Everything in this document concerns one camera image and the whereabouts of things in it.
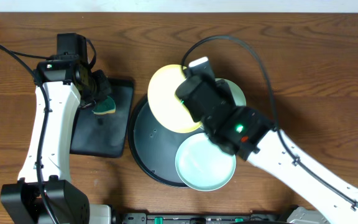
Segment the green and yellow sponge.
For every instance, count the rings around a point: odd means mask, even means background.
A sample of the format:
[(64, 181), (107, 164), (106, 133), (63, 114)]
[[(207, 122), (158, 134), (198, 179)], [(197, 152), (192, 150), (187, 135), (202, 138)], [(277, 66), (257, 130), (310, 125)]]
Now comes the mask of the green and yellow sponge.
[(116, 112), (115, 101), (110, 96), (107, 96), (105, 100), (95, 104), (92, 112), (96, 115), (113, 114)]

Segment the mint green plate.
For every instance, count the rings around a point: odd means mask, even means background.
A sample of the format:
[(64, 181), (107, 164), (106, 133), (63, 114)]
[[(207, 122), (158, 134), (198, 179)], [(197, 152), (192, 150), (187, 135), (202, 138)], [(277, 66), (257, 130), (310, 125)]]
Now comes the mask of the mint green plate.
[(192, 189), (209, 192), (225, 186), (236, 170), (236, 157), (213, 144), (204, 133), (185, 139), (175, 156), (179, 178)]
[(230, 80), (227, 80), (224, 78), (216, 78), (215, 79), (216, 82), (218, 82), (220, 80), (224, 80), (229, 85), (229, 89), (231, 91), (231, 94), (233, 96), (236, 106), (245, 106), (246, 98), (245, 98), (245, 95), (244, 95), (243, 91), (241, 90), (241, 88)]

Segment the yellow plate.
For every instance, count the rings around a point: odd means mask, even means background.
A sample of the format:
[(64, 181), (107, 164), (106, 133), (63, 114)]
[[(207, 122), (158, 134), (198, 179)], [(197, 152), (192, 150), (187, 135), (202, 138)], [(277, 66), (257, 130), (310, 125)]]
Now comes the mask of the yellow plate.
[(180, 65), (166, 65), (153, 74), (147, 90), (150, 110), (156, 120), (176, 133), (190, 133), (201, 127), (175, 94), (185, 80)]

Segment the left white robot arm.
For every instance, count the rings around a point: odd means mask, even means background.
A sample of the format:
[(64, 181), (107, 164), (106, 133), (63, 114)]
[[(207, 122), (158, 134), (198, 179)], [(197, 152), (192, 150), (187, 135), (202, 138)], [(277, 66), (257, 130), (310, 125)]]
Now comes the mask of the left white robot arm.
[(4, 184), (1, 203), (14, 223), (112, 223), (109, 205), (91, 204), (70, 177), (73, 123), (81, 104), (100, 99), (100, 72), (75, 61), (40, 62), (36, 114), (24, 165), (15, 184)]

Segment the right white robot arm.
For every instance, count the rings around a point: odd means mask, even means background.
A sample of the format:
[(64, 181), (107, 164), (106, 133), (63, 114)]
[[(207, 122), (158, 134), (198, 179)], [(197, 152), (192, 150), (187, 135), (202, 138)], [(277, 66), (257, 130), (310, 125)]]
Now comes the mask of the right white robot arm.
[(175, 94), (222, 152), (281, 180), (329, 223), (358, 223), (358, 188), (309, 156), (276, 122), (255, 109), (237, 106), (228, 84), (192, 76)]

